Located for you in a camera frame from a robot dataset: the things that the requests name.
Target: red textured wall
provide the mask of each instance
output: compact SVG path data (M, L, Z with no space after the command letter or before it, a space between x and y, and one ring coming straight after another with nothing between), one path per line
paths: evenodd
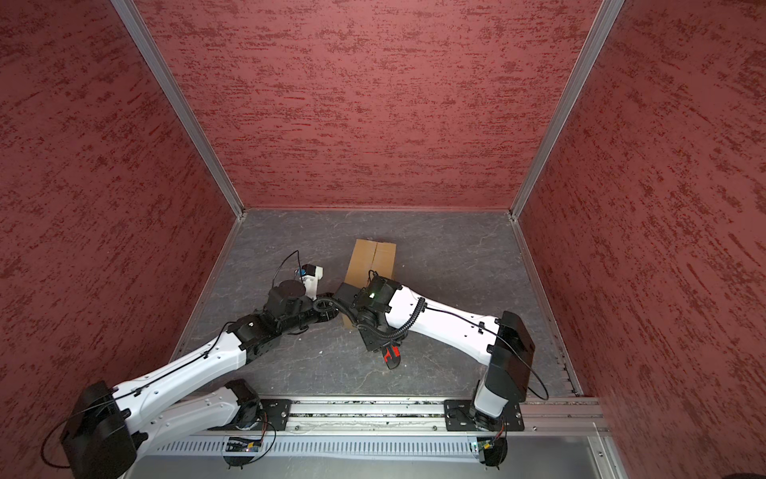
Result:
M137 0L249 207L508 208L600 0Z
M0 476L70 477L44 434L168 360L233 215L108 0L2 3L0 84Z
M522 215L631 479L766 474L765 25L628 0Z

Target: cable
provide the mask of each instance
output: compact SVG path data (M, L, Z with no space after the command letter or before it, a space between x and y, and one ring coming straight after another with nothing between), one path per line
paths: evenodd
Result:
M327 303L329 306L322 306L322 303ZM338 310L341 313L345 314L349 317L352 323L356 324L356 315L351 312L351 310L346 307L345 304L341 303L334 297L328 297L328 296L321 296L317 297L314 300L313 308L318 313L329 313L332 310Z
M502 424L502 427L500 428L500 431L497 433L495 438L492 440L491 444L495 444L495 441L497 441L498 438L502 435L502 432L506 430L506 418L503 417L503 416L500 416L500 422Z
M289 259L290 259L290 256L293 256L294 254L297 254L297 255L298 255L298 257L297 257L297 259L298 259L298 275L299 275L300 277L303 277L303 267L300 265L300 253L298 252L298 250L295 250L295 251L293 251L292 253L288 254L288 255L287 255L287 258L284 258L284 259L282 260L282 263L280 263L280 266L277 268L277 271L274 273L274 277L273 277L273 278L271 278L271 287L274 287L274 280L276 280L276 279L277 279L277 275L278 275L278 274L280 273L280 271L282 270L282 266L284 266L284 264L287 262L287 260L289 260Z
M384 333L383 331L380 331L378 328L374 326L370 326L369 324L365 324L365 323L358 323L356 327L359 328L360 330L367 330L382 340L395 340L399 336L401 336L405 331L409 330L413 324L415 324L415 321L417 321L417 317L420 316L421 312L424 309L426 309L426 298L421 296L420 298L417 299L417 304L415 305L415 309L412 311L412 314L410 315L410 319L408 319L406 323L402 324L400 327L391 331L390 333Z
M274 443L277 442L277 428L275 428L274 425L271 424L270 422L266 422L266 425L270 426L271 430L274 431L274 439L272 439L271 444L269 444L269 448L263 454L253 459L252 461L249 461L246 464L242 464L243 466L247 466L248 464L253 464L254 462L258 462L261 459L265 458L266 454L269 454L269 451L271 451L271 448L274 447Z
M263 426L263 428L260 431L260 443L261 444L264 443L264 438L266 437L266 430L268 428L268 426L266 426L266 424L268 424L268 422L269 422L269 415L266 414L266 409L264 409L264 420L263 420L264 426Z
M54 468L54 469L71 469L71 468L72 468L71 466L62 466L62 465L60 465L60 464L53 464L52 462L50 462L50 461L49 461L49 460L48 460L48 459L45 457L45 446L47 445L47 442L48 442L48 440L50 440L50 439L51 439L51 436L53 435L53 433L55 433L55 432L56 432L56 430L57 430L57 429L59 429L59 428L60 428L62 425L64 425L64 424L66 424L67 422L69 422L69 420L70 420L70 419L72 419L72 418L75 418L75 417L77 417L78 415L81 415L81 414L83 414L84 412L88 412L88 411L90 411L91 409L95 409L95 408L104 408L104 407L107 407L109 404L112 404L112 403L114 403L114 402L117 402L117 401L119 401L119 400L120 400L120 399L122 399L122 398L126 398L126 397L128 397L129 395L139 395L139 394L141 394L141 391L142 391L143 389L146 389L146 388L148 388L148 387L149 387L151 384L153 384L153 383L155 383L155 382L159 381L160 379L162 379L162 378L164 378L164 377L166 377L166 376L169 376L169 375L173 374L174 372L178 371L179 369L185 368L186 366L188 366L188 365L192 364L192 363L193 363L194 361L196 361L197 359L200 359L200 358L206 358L206 359L207 359L207 357L208 357L208 355L210 354L210 352L213 350L213 348L215 348L215 345L216 345L216 344L218 344L218 340L221 338L221 335L223 334L223 332L224 332L224 329L226 328L226 326L228 326L229 324L233 324L233 323L236 323L236 321L227 321L226 323L224 323L223 327L221 328L221 331L218 333L218 336L216 336L216 338L215 338L215 341L213 342L213 345L212 345L212 346L210 346L210 348L208 348L208 349L207 349L207 350L206 350L204 353L202 353L200 356L197 356L197 357L195 357L194 359L192 359L192 360L191 360L191 361L189 361L188 363L184 363L184 364L181 364L179 367L177 367L177 368L173 369L172 371L166 372L165 374L163 374L162 376L160 376L160 377L158 377L158 378L154 378L153 380L151 380L151 381L147 382L145 385L142 385L142 386L140 386L139 388L132 390L131 392L127 392L127 393L125 393L125 394L123 394L123 395L121 395L121 396L118 396L118 397L116 397L116 398L112 398L112 399L111 399L111 400L109 400L109 401L106 401L106 402L102 402L102 403L99 403L99 404L96 404L96 405L92 405L92 406L90 406L90 407L87 407L87 408L85 408L85 409L83 409L83 410L81 410L81 411L75 412L74 414L72 414L72 415L71 415L71 416L69 416L68 418L64 419L62 422L59 422L58 424L56 424L56 425L55 425L55 426L54 426L54 427L51 429L51 432L49 432L49 433L48 433L48 434L45 436L45 439L43 439L43 442L42 442L42 444L40 445L40 459L42 459L43 463L44 463L46 466L50 467L50 468Z
M535 378L537 378L537 380L540 382L540 385L542 386L543 390L545 390L545 397L543 398L541 395L539 395L537 392L535 392L535 390L534 390L534 389L532 389L532 388L530 388L529 386L527 386L527 389L529 390L529 392L531 392L532 394L536 395L538 398L540 398L540 399L541 399L541 400L543 400L543 401L548 401L548 400L551 398L551 395L548 393L548 388L546 388L546 387L545 387L545 383L542 381L542 379L540 378L540 376L538 375L538 373L537 373L537 372L535 372L535 370L534 370L534 369L532 369L532 367L531 367L529 364L527 364L527 363L526 363L526 361L525 361L524 359L522 359L522 357L521 357L521 356L519 356L519 354L516 352L516 350L515 350L515 349L513 349L513 346L511 346L511 345L508 343L508 341L504 340L502 337L498 336L496 333L493 333L492 331L488 330L487 328L485 328L485 327L481 327L481 326L479 326L478 324L474 323L473 321L469 321L469 320L467 320L466 318L462 317L462 316L461 316L461 315L459 315L459 314L455 314L455 313L453 313L453 312L451 312L451 311L438 310L438 309L436 309L436 308L432 308L432 307L429 307L429 306L426 306L426 308L425 308L425 309L427 309L427 310L431 310L431 311L436 311L437 313L445 313L445 314L451 314L452 316L455 316L456 318L459 318L459 319L461 319L461 320L465 321L466 323L470 324L471 326L475 326L475 327L479 328L479 331L481 331L481 330L483 330L483 331L486 331L487 333L489 333L489 334L493 335L493 336L494 336L494 337L496 337L497 339L499 339L499 340L503 341L503 342L506 344L506 346L508 346L508 348L511 350L511 353L513 353L513 354L514 354L514 356L516 356L516 358L518 358L518 359L519 359L519 361L521 361L521 362L522 362L522 364L523 364L524 366L526 366L526 368L527 368L527 369L529 369L529 371L530 371L530 372L531 372L533 375L535 375Z
M462 414L462 415L463 415L463 417L464 417L464 418L465 418L465 419L466 419L468 422L473 422L473 418L471 418L471 417L468 415L468 413L467 413L467 412L465 412L465 411L464 411L464 410L462 410L462 409L456 408L456 409L453 409L453 410L452 410L452 411L450 411L450 412L459 412L460 414ZM454 415L451 415L451 416L450 416L450 415L449 415L449 413L447 413L447 417L449 417L449 418L454 418L455 416L454 416Z

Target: gray floor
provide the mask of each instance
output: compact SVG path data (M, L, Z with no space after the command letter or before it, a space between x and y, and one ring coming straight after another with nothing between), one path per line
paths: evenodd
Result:
M356 238L396 243L394 278L426 297L471 312L520 315L535 341L533 366L551 396L571 395L502 213L251 211L200 320L190 325L184 353L226 321L260 309L274 271L292 250L300 249L303 263L324 267L319 292L334 291ZM292 270L290 264L282 278ZM417 333L401 353L401 365L389 371L380 354L365 350L358 332L334 320L284 336L278 348L208 388L245 378L263 395L470 396L483 374L466 354ZM542 390L534 379L530 386Z
M222 458L147 456L127 479L310 479L318 477L396 477L397 479L597 479L585 438L510 438L500 468L441 461L373 461L337 458L269 458L228 470Z

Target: vented metal panel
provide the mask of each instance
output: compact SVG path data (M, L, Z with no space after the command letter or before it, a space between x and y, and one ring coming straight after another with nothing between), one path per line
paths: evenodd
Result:
M225 452L227 437L189 436L183 441L162 446L152 455L165 456L238 456L260 455L273 438L266 438L258 452ZM269 456L324 456L330 458L387 458L438 461L475 461L478 455L475 437L428 436L307 436L280 435Z

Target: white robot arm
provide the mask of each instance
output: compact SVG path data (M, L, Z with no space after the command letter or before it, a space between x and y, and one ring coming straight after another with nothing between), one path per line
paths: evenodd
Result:
M461 311L377 274L365 288L342 284L335 294L316 297L322 269L308 264L301 272L301 281L273 287L261 311L227 323L192 353L111 389L103 381L86 388L61 435L75 478L117 479L148 451L207 428L265 426L257 393L241 379L181 400L274 348L283 334L339 312L356 325L368 350L381 351L390 369L401 361L399 346L409 331L487 365L466 412L474 430L499 431L506 408L524 401L534 344L515 314Z

